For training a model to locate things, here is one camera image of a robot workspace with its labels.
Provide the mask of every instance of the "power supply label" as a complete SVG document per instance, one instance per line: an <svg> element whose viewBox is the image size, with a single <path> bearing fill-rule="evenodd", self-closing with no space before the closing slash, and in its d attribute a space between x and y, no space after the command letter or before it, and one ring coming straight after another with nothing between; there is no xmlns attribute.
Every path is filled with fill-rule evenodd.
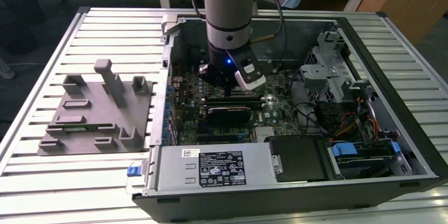
<svg viewBox="0 0 448 224"><path fill-rule="evenodd" d="M243 152L200 153L199 178L202 187L246 185Z"/></svg>

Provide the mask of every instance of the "blue latch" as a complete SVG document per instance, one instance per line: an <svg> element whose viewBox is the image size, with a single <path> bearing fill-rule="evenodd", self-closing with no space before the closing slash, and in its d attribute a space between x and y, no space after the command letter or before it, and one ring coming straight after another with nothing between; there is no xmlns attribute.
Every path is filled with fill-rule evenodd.
<svg viewBox="0 0 448 224"><path fill-rule="evenodd" d="M358 151L355 148L355 144L352 143L339 143L331 148L335 157L340 155L356 155Z"/></svg>
<svg viewBox="0 0 448 224"><path fill-rule="evenodd" d="M395 154L399 154L402 152L402 148L398 142L392 142L392 149L395 151Z"/></svg>
<svg viewBox="0 0 448 224"><path fill-rule="evenodd" d="M128 177L139 177L139 176L142 176L142 166L128 167Z"/></svg>

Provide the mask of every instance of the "slotted aluminum surface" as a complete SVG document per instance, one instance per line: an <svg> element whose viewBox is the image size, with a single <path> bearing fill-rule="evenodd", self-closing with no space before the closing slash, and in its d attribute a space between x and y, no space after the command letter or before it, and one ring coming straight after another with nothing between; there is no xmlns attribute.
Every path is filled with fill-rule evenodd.
<svg viewBox="0 0 448 224"><path fill-rule="evenodd" d="M54 67L48 66L44 70L48 79L43 79L40 89L35 88L27 100L31 107L26 103L14 129L0 145L6 151L0 163L0 219L6 223L155 223L132 203L124 189L127 167L134 161L144 160L147 152L50 157L39 157L35 153L64 93L60 84L66 74L82 73L87 81L100 81L100 76L94 73L94 63L99 58L110 58L115 63L114 72L120 73L122 80L131 80L135 74L140 74L158 82L164 50L160 22L167 13L194 14L183 9L136 8L92 8L87 14L78 14L70 28L72 31L66 34L54 55ZM274 16L278 13L260 11L260 15ZM446 84L392 24L387 24L387 20L374 13L294 11L286 12L286 15L347 17L447 160ZM352 60L364 77L354 57ZM148 118L152 118L158 109L158 104L152 105L155 108L150 110ZM442 223L448 221L447 205L448 188L443 186L424 193L404 195L367 209L238 218L207 223L300 223L324 220L332 223Z"/></svg>

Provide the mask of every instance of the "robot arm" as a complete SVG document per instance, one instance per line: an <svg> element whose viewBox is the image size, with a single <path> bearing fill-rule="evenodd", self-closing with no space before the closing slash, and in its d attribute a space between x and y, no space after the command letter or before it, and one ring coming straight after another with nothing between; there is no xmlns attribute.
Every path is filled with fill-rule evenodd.
<svg viewBox="0 0 448 224"><path fill-rule="evenodd" d="M250 47L254 1L206 0L210 63L200 67L200 77L223 87L227 95L236 85L252 90L266 82ZM299 1L280 0L291 7Z"/></svg>

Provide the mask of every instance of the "motherboard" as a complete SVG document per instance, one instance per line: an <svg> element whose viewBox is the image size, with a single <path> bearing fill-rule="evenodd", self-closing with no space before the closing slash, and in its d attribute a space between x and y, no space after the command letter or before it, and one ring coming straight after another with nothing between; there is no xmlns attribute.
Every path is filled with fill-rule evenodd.
<svg viewBox="0 0 448 224"><path fill-rule="evenodd" d="M232 90L228 98L222 88L215 88L203 81L195 68L174 78L176 90L176 115L179 139L178 145L254 143L263 142L270 135L300 135L302 127L298 112L290 101L290 82L292 71L283 70L267 77L266 85L248 92ZM247 110L248 120L243 124L211 123L207 120L207 108L219 101L219 107Z"/></svg>

